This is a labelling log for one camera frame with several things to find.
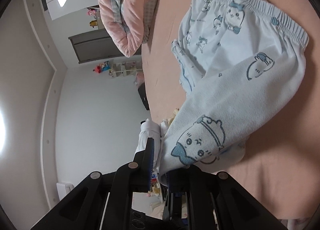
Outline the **white and yellow garment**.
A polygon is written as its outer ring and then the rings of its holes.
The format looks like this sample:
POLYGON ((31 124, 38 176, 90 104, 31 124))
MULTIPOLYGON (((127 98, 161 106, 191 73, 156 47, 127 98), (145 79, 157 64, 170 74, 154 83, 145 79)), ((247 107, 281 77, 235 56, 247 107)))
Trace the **white and yellow garment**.
POLYGON ((179 108, 176 108, 172 115, 168 119, 164 119, 160 124, 148 118, 140 123, 140 133, 135 153, 145 150, 148 138, 153 138, 155 144, 153 170, 155 172, 159 172, 163 138, 178 112, 179 108))

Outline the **light blue cartoon pajama pants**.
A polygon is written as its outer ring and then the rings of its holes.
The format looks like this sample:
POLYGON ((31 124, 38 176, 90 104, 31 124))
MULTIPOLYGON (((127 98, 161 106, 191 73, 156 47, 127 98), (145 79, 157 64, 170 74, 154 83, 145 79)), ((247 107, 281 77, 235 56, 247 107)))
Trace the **light blue cartoon pajama pants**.
POLYGON ((163 143, 158 175, 198 166, 214 173, 295 95, 309 37, 267 0, 191 0, 171 50, 186 100, 163 143))

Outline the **black bag on floor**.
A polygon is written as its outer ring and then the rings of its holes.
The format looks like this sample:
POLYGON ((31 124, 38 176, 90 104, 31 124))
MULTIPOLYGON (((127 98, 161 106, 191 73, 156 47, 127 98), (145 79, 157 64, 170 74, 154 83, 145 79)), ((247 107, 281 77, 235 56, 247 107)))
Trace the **black bag on floor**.
POLYGON ((145 83, 142 83, 139 86, 138 93, 140 95, 140 98, 141 98, 142 103, 143 103, 144 107, 146 108, 146 110, 150 110, 149 103, 148 103, 148 98, 147 98, 146 90, 145 90, 145 83))

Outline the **white toy shelf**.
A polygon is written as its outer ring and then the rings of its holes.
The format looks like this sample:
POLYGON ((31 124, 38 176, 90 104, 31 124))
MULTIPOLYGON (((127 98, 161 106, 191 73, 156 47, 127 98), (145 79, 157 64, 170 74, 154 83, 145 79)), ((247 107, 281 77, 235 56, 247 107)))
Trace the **white toy shelf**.
POLYGON ((138 72, 142 72, 142 62, 139 61, 129 61, 121 63, 113 63, 108 74, 112 78, 125 77, 125 76, 135 76, 138 72))

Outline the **dark grey wardrobe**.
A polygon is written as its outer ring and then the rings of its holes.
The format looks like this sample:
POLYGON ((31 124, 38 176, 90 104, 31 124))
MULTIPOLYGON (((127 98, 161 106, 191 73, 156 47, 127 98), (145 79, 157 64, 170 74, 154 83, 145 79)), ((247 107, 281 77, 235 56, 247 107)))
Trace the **dark grey wardrobe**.
POLYGON ((79 64, 124 56, 105 29, 77 34, 68 39, 79 64))

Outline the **pink folded quilt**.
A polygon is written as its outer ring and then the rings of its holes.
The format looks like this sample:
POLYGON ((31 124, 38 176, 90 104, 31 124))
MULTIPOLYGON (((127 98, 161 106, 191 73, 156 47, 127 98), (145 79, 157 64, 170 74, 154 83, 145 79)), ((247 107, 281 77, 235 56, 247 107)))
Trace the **pink folded quilt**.
POLYGON ((158 0, 98 0, 107 33, 125 57, 148 42, 158 0))

